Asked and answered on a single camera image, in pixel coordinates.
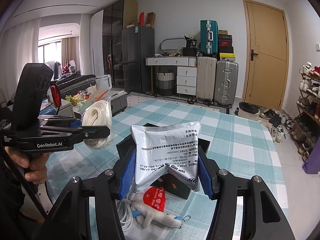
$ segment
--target finger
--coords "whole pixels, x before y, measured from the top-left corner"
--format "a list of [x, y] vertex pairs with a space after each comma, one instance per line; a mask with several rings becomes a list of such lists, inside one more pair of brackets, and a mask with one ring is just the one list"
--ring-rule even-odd
[[44, 184], [46, 180], [47, 180], [47, 174], [45, 174], [41, 179], [33, 181], [33, 184], [41, 185], [41, 184]]
[[29, 167], [29, 159], [28, 157], [19, 152], [17, 148], [14, 147], [5, 147], [6, 152], [8, 153], [9, 157], [19, 166], [22, 168]]
[[32, 171], [41, 170], [45, 166], [49, 157], [50, 157], [49, 153], [41, 153], [41, 155], [38, 158], [30, 161], [30, 165], [29, 165], [30, 169]]
[[27, 181], [36, 181], [43, 178], [43, 176], [47, 173], [47, 167], [44, 166], [40, 170], [30, 171], [24, 175]]

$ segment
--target doorway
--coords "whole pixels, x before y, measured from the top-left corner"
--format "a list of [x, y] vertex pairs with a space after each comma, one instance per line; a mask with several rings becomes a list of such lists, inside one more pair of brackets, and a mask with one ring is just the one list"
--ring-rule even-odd
[[244, 1], [247, 26], [247, 64], [243, 100], [281, 109], [289, 68], [289, 40], [283, 10]]

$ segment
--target plush toy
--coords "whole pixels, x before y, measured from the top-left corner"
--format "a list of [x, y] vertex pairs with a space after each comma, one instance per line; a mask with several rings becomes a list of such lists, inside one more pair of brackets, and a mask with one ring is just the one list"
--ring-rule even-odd
[[177, 228], [182, 224], [181, 217], [158, 211], [142, 201], [132, 202], [131, 210], [133, 217], [136, 217], [142, 228], [148, 227], [152, 220], [171, 228]]

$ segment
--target door frame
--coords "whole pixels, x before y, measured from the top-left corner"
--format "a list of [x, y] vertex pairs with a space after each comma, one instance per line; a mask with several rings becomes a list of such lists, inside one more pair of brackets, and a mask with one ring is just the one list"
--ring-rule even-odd
[[265, 3], [260, 3], [252, 0], [243, 0], [244, 3], [244, 14], [245, 14], [245, 23], [246, 23], [246, 29], [247, 29], [247, 61], [246, 61], [246, 67], [245, 67], [245, 78], [244, 78], [244, 87], [243, 87], [243, 92], [242, 92], [242, 100], [245, 101], [246, 93], [247, 93], [247, 87], [248, 87], [248, 78], [249, 78], [249, 66], [250, 66], [250, 25], [249, 25], [249, 13], [248, 13], [248, 7], [247, 7], [247, 2], [250, 3], [255, 3], [259, 5], [263, 5], [269, 8], [272, 8], [274, 10], [280, 11], [283, 14], [284, 17], [284, 25], [285, 25], [285, 32], [286, 32], [286, 38], [287, 38], [287, 66], [286, 66], [286, 71], [285, 71], [285, 82], [282, 90], [282, 96], [281, 96], [281, 102], [279, 109], [282, 108], [283, 104], [283, 99], [284, 99], [284, 94], [285, 94], [285, 89], [287, 86], [287, 81], [288, 81], [288, 71], [289, 71], [289, 35], [288, 35], [288, 26], [287, 26], [287, 20], [285, 17], [284, 10], [281, 10], [279, 8], [273, 7], [271, 5], [265, 4]]

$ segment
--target black pants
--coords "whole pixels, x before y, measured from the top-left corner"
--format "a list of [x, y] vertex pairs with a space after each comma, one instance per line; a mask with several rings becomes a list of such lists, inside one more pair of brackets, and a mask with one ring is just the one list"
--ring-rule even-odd
[[19, 212], [23, 202], [20, 182], [7, 169], [0, 155], [0, 239], [34, 239], [40, 224], [26, 219]]

